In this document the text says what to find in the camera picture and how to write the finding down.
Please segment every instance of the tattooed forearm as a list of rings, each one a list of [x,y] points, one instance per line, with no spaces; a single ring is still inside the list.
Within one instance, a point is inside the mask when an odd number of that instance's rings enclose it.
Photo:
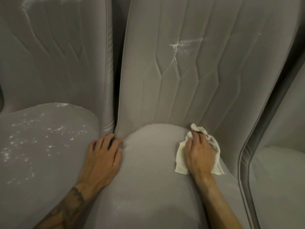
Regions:
[[[82,193],[73,187],[67,196],[34,229],[71,228],[84,207],[85,200]]]

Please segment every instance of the left hand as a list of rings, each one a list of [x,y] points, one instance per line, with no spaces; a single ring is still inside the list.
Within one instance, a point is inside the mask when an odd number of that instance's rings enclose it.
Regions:
[[[118,149],[118,146],[123,141],[120,138],[114,140],[108,149],[112,138],[114,138],[113,133],[89,144],[85,162],[75,185],[85,200],[94,198],[119,172],[122,149]]]

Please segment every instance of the white towel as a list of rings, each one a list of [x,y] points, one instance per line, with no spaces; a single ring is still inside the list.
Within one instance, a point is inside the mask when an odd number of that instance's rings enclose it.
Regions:
[[[219,162],[220,148],[219,148],[219,145],[218,145],[217,141],[215,140],[215,138],[212,137],[211,135],[209,135],[203,127],[197,127],[195,124],[191,124],[191,129],[193,131],[201,132],[204,135],[206,135],[208,142],[211,144],[211,146],[213,147],[213,149],[215,151],[215,164],[214,164],[214,167],[213,167],[211,173],[214,173],[217,175],[224,174],[224,172],[220,166],[220,162]],[[193,138],[191,131],[189,131],[187,133],[187,135],[185,137],[185,141],[180,142],[180,145],[179,145],[179,148],[177,151],[177,155],[176,155],[176,168],[174,170],[176,173],[181,173],[181,174],[189,173],[189,170],[186,167],[185,162],[184,162],[184,147],[185,147],[185,143],[188,141],[188,138]]]

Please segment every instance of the forearm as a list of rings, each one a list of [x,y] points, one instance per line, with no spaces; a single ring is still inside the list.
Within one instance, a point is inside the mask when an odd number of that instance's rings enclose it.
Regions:
[[[90,197],[85,188],[82,185],[75,185],[67,196],[34,229],[72,228],[89,201]]]
[[[242,229],[233,211],[219,191],[213,176],[197,178],[212,229]]]

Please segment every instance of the cleaning cloth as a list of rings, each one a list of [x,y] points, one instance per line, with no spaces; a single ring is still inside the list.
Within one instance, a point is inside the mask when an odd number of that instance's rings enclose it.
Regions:
[[[206,138],[208,140],[208,142],[210,143],[210,145],[213,147],[214,152],[215,152],[215,163],[214,163],[214,167],[212,169],[212,173],[217,174],[217,175],[221,175],[224,174],[221,166],[220,166],[220,148],[219,145],[217,143],[217,141],[215,140],[214,137],[212,137],[211,135],[209,135],[207,133],[207,131],[203,128],[203,127],[197,127],[195,124],[191,124],[191,129],[193,131],[196,132],[201,132],[204,135],[206,135]],[[176,173],[181,173],[181,174],[188,174],[189,170],[185,165],[185,161],[184,161],[184,147],[185,147],[185,143],[188,141],[189,138],[193,138],[192,132],[189,131],[185,137],[185,140],[183,142],[180,142],[178,151],[177,151],[177,155],[176,155],[176,168],[175,168],[175,172]]]

